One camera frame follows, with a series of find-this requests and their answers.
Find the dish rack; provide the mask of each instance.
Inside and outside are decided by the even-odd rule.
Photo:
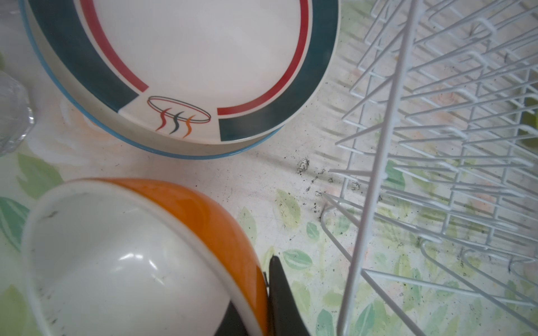
[[[329,205],[321,216],[323,230],[351,262],[339,336],[350,334],[361,278],[416,335],[425,333],[375,279],[481,297],[538,331],[517,309],[538,302],[505,277],[485,271],[485,263],[472,262],[489,259],[538,287],[522,271],[538,260],[537,18],[534,1],[373,3],[365,19],[369,28],[359,38],[366,52],[349,90],[357,104],[342,117],[353,131],[336,142],[349,161],[345,169],[329,170],[342,187],[339,195],[324,194]],[[382,120],[367,118],[376,112]],[[404,190],[402,178],[413,180],[415,190]],[[352,184],[367,186],[366,195]],[[426,209],[437,218],[395,218],[381,211],[381,199]],[[482,208],[470,211],[473,202]],[[335,211],[358,228],[352,253],[327,228]],[[379,225],[417,237],[422,258],[468,289],[364,268],[372,230]],[[472,234],[461,235],[463,229]],[[510,295],[490,294],[486,285],[450,269],[434,252],[443,244],[460,248],[462,263]]]

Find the black plastic object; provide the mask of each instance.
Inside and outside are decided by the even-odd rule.
[[[295,305],[286,274],[277,256],[269,262],[269,325],[274,336],[310,336]],[[249,336],[230,302],[215,336]]]
[[[249,336],[232,302],[228,304],[215,336]]]
[[[277,256],[272,257],[269,262],[269,311],[272,315],[274,336],[310,336]]]

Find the white plate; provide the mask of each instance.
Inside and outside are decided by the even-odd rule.
[[[92,95],[60,61],[30,10],[28,1],[19,0],[30,43],[41,64],[62,93],[91,121],[128,144],[146,151],[179,159],[222,158],[246,151],[276,133],[235,144],[201,145],[170,138],[136,125],[115,113]]]
[[[119,120],[199,144],[259,138],[295,115],[323,79],[339,20],[338,0],[29,5],[60,62]]]

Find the red stripe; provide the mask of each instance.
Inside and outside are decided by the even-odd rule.
[[[231,106],[229,108],[218,108],[217,114],[219,116],[232,115],[235,113],[241,113],[244,111],[251,110],[256,106],[262,105],[267,102],[269,99],[274,97],[292,78],[295,70],[301,62],[301,57],[306,47],[306,39],[308,36],[308,0],[299,0],[301,4],[301,30],[299,31],[299,42],[297,43],[297,48],[295,49],[295,54],[293,55],[292,62],[289,64],[288,69],[282,76],[282,78],[266,93],[260,97],[250,101],[248,103]]]
[[[80,4],[86,22],[88,23],[88,27],[103,54],[126,80],[128,80],[135,88],[144,92],[148,86],[129,70],[125,63],[119,58],[118,54],[116,54],[110,45],[110,42],[108,42],[107,36],[104,34],[103,28],[101,28],[101,24],[99,23],[94,1],[80,0]]]
[[[161,124],[161,126],[160,126],[158,129],[156,129],[155,131],[158,131],[158,130],[160,130],[161,128],[165,127],[165,125],[166,125],[166,111],[168,111],[168,110],[169,110],[169,109],[166,109],[166,110],[163,110],[163,111],[161,112],[161,121],[162,121],[162,124]]]

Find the clear glass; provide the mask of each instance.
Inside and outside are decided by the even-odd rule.
[[[0,71],[0,156],[13,152],[34,123],[26,88]]]

